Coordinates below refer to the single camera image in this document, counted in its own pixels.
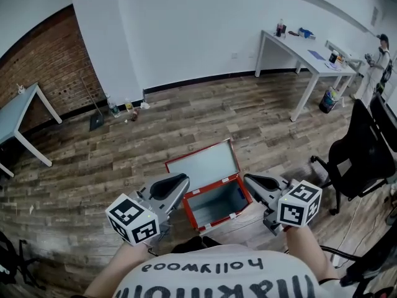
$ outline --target trash bin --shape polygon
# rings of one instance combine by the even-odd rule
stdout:
[[[332,108],[334,108],[335,104],[338,102],[339,98],[337,95],[337,92],[335,91],[335,89],[331,88],[328,89],[324,96],[323,99],[321,100],[320,104],[319,104],[319,108],[322,112],[325,112],[326,114],[328,114]]]

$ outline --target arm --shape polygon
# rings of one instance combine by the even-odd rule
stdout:
[[[113,296],[123,278],[147,259],[148,248],[140,243],[132,247],[124,243],[116,252],[110,263],[93,280],[84,293],[90,298],[110,298]]]
[[[290,254],[308,265],[318,281],[339,279],[334,266],[327,259],[307,226],[292,227],[287,230],[287,245]]]

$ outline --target chair wheel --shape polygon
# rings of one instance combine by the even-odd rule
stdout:
[[[329,213],[330,213],[332,216],[335,216],[335,215],[338,214],[339,212],[338,212],[337,209],[331,209],[331,210],[329,210]]]

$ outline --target wooden floor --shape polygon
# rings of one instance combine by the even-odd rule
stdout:
[[[106,220],[106,207],[121,193],[140,187],[145,177],[165,173],[165,161],[223,139],[232,138],[241,174],[270,170],[287,179],[325,182],[326,173],[309,158],[327,159],[331,144],[346,134],[352,101],[346,97],[345,107],[338,104],[323,114],[318,103],[333,80],[320,79],[305,112],[291,122],[290,112],[310,77],[308,72],[268,74],[175,88],[148,95],[151,108],[141,111],[136,122],[126,124],[124,112],[88,132],[88,113],[34,134],[32,143],[53,166],[47,168],[27,151],[22,155],[12,168],[15,178],[0,191],[0,229],[15,244],[26,239],[27,252],[41,257],[32,267],[47,291],[32,289],[19,278],[18,285],[1,286],[0,296],[82,293],[121,244]],[[385,187],[352,202],[343,197],[341,213],[331,217],[327,209],[335,205],[334,190],[325,189],[321,212],[311,224],[319,243],[365,253],[387,230],[387,195]],[[263,209],[250,205],[210,236],[221,243],[283,251],[284,236],[275,238],[261,222]],[[183,209],[172,215],[171,223],[159,253],[195,235]],[[343,275],[350,263],[341,259],[339,264]],[[392,270],[373,286],[392,285],[396,277]]]

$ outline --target bottle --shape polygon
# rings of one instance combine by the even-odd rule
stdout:
[[[127,97],[125,98],[125,108],[127,108],[127,112],[132,111],[134,109],[131,101]]]
[[[283,32],[284,21],[280,19],[280,22],[277,24],[277,31],[275,33],[276,37],[281,37],[281,32]]]
[[[105,96],[106,96],[107,104],[109,105],[110,111],[112,112],[113,116],[115,118],[117,118],[118,116],[120,116],[120,110],[118,109],[116,103],[114,103],[114,101],[111,100],[109,94],[105,94]]]

